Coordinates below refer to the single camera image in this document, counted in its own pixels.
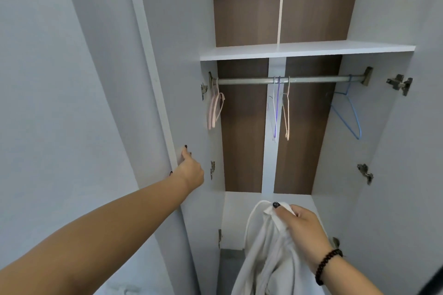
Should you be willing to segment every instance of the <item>person's right hand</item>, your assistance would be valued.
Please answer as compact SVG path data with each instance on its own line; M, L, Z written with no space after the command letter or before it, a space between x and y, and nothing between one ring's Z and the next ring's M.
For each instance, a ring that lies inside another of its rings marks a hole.
M275 212L288 226L292 240L315 273L326 254L332 251L332 247L316 214L298 205L291 205L291 209L296 216L282 206Z
M184 180L189 193L203 184L205 172L202 166L192 158L186 147L182 148L182 156L185 159L171 174Z

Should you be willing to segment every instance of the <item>person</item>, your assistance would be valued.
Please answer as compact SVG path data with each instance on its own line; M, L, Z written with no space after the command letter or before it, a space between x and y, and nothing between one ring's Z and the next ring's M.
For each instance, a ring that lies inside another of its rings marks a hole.
M197 187L204 172L186 148L184 161L163 181L103 205L65 225L0 271L0 293L89 295L97 291ZM316 215L291 206L276 209L311 270L332 248ZM340 256L324 268L333 295L381 292Z

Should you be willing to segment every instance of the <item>person's right arm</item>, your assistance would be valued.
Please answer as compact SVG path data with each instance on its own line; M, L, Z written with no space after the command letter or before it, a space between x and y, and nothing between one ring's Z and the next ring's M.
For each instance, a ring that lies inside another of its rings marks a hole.
M324 257L333 250L316 214L301 206L291 205L294 216L284 207L275 212L287 224L292 239L304 254L313 273ZM321 280L332 295L380 295L374 284L340 256L326 264Z

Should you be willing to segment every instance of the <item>black beaded bracelet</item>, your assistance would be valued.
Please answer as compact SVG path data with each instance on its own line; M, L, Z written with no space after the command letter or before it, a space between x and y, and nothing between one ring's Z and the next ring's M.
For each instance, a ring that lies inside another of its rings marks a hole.
M328 254L326 254L326 257L324 257L322 262L318 265L317 272L315 273L315 281L319 286L323 286L323 281L320 280L320 277L322 276L324 267L329 262L329 260L331 260L336 255L340 255L341 257L343 257L343 253L341 252L341 250L337 248L334 251L331 251Z

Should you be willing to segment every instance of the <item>shelf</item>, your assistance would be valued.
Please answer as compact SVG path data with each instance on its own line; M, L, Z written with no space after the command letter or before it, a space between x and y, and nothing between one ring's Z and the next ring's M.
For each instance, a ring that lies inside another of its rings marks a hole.
M200 56L200 61L222 59L259 59L269 57L371 54L413 52L415 46L361 41L319 41L289 44L258 44L254 46L217 47Z

